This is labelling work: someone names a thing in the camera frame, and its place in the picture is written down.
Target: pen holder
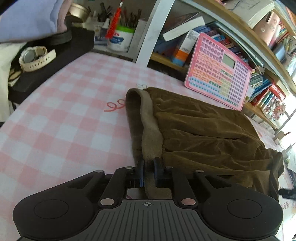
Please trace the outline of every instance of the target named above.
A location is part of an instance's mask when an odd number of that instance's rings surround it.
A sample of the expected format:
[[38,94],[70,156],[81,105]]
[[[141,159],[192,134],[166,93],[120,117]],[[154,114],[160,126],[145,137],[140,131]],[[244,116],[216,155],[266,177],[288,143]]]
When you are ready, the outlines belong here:
[[134,33],[134,28],[118,25],[113,37],[108,41],[108,48],[117,52],[128,52]]

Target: watch face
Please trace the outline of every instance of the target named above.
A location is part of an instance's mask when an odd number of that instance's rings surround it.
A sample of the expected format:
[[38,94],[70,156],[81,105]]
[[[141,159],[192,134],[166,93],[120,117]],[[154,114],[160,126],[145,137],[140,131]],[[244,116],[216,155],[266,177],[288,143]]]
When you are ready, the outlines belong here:
[[36,58],[36,54],[35,51],[33,49],[29,49],[25,54],[24,57],[22,58],[23,62],[25,64],[27,63],[31,63],[35,60]]

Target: green lid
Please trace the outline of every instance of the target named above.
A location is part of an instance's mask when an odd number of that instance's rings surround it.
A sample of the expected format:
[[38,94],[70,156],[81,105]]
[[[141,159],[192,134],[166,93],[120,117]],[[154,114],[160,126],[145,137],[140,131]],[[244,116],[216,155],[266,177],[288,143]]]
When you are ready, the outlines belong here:
[[124,27],[124,26],[121,26],[121,25],[117,25],[116,30],[126,32],[126,33],[132,33],[132,34],[135,32],[134,28],[128,28],[128,27]]

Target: pink checkered bedsheet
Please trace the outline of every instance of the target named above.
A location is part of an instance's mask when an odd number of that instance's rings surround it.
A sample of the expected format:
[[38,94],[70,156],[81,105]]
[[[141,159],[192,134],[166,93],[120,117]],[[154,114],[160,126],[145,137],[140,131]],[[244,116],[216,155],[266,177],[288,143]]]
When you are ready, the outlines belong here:
[[[17,240],[12,220],[24,197],[91,171],[134,166],[124,108],[130,88],[154,86],[229,108],[172,77],[97,53],[76,59],[34,91],[0,132],[0,240]],[[252,121],[262,141],[280,150]]]

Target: red tassel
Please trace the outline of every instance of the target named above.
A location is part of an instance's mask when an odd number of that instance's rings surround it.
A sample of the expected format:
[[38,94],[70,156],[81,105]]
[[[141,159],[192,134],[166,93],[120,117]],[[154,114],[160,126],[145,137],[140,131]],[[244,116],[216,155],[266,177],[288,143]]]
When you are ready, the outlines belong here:
[[110,27],[109,27],[109,29],[108,29],[108,31],[107,31],[107,34],[106,34],[106,38],[112,38],[113,37],[113,35],[114,35],[114,32],[115,32],[115,30],[116,30],[116,27],[117,27],[117,23],[118,23],[118,21],[119,21],[119,17],[120,17],[120,14],[121,14],[121,6],[122,6],[122,2],[123,1],[121,1],[121,3],[120,3],[120,7],[116,10],[116,13],[115,13],[115,15],[114,15],[114,17],[113,17],[113,20],[112,20],[112,23],[110,24]]

